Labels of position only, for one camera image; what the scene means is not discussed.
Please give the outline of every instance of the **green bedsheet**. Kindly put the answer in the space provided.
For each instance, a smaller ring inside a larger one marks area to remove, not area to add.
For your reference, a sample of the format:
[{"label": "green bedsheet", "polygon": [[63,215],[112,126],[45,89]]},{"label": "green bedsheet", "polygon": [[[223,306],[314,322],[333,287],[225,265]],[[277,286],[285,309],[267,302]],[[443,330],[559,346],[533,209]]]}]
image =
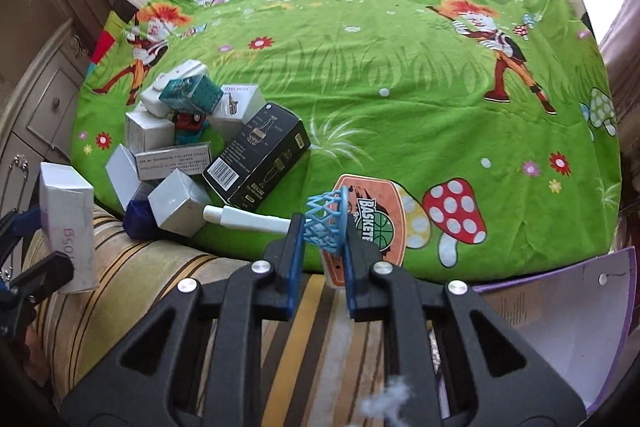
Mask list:
[{"label": "green bedsheet", "polygon": [[[136,25],[143,48],[163,50],[139,69]],[[111,208],[104,166],[132,87],[187,58],[219,84],[257,83],[305,123],[312,148],[260,213],[289,217],[348,172],[396,182],[403,263],[420,277],[501,279],[609,250],[616,128],[596,42],[569,0],[151,0],[131,21],[111,14],[72,152]],[[211,130],[203,140],[221,150]],[[256,259],[273,236],[207,225],[193,239]],[[305,267],[321,269],[317,250]]]}]

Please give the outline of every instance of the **white box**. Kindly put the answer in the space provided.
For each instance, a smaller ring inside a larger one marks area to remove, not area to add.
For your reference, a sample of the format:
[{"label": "white box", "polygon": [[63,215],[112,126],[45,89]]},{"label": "white box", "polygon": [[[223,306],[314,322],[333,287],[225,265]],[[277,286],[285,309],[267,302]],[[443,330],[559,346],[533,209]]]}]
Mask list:
[{"label": "white box", "polygon": [[171,147],[174,144],[175,125],[146,111],[126,114],[125,145],[133,154]]},{"label": "white box", "polygon": [[40,213],[49,250],[66,253],[74,265],[74,278],[59,293],[96,289],[93,186],[69,165],[41,163]]},{"label": "white box", "polygon": [[209,142],[136,154],[138,178],[142,181],[164,179],[175,169],[190,176],[202,174],[210,163]]},{"label": "white box", "polygon": [[171,108],[162,102],[159,97],[169,80],[201,73],[209,74],[209,70],[202,62],[193,59],[186,60],[168,73],[160,73],[156,76],[151,86],[140,94],[140,100],[142,100],[146,110],[151,114],[159,118],[165,118],[171,112]]},{"label": "white box", "polygon": [[210,200],[204,188],[175,169],[149,194],[149,204],[159,228],[191,237],[204,226],[202,211]]},{"label": "white box", "polygon": [[266,102],[255,84],[226,84],[220,89],[224,95],[207,120],[225,142],[231,142]]},{"label": "white box", "polygon": [[146,200],[149,193],[158,185],[138,179],[136,159],[122,144],[118,145],[111,154],[106,169],[111,186],[123,210],[127,210],[131,200]]}]

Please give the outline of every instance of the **cotton fluff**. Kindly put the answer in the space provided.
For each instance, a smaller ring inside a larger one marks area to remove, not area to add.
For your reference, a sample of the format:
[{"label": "cotton fluff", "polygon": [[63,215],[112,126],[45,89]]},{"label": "cotton fluff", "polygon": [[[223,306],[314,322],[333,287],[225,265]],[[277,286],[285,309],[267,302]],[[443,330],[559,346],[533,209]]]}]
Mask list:
[{"label": "cotton fluff", "polygon": [[411,390],[402,377],[390,377],[382,393],[367,396],[360,402],[360,412],[367,418],[387,420],[390,427],[410,427],[400,418],[400,409],[410,396]]}]

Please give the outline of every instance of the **striped fabric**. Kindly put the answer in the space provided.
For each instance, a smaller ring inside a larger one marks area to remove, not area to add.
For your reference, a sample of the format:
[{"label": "striped fabric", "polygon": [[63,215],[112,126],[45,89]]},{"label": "striped fabric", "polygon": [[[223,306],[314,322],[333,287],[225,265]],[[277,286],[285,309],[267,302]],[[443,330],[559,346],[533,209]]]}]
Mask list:
[{"label": "striped fabric", "polygon": [[[94,229],[99,288],[54,294],[39,306],[34,324],[58,401],[180,279],[213,282],[244,265],[168,241],[134,241],[97,206]],[[38,234],[25,264],[46,254]],[[292,321],[262,324],[263,427],[383,427],[358,410],[359,400],[383,384],[382,324],[355,324],[344,293],[326,286],[322,275],[305,275],[301,292]],[[208,357],[214,336],[215,325]]]}]

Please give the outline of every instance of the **black box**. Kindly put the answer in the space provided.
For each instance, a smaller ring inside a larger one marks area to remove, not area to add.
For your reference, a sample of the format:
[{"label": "black box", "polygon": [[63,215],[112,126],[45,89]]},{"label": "black box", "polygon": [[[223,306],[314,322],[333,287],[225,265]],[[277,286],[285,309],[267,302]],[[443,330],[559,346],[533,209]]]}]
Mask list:
[{"label": "black box", "polygon": [[302,120],[270,102],[203,172],[226,204],[255,210],[311,143]]}]

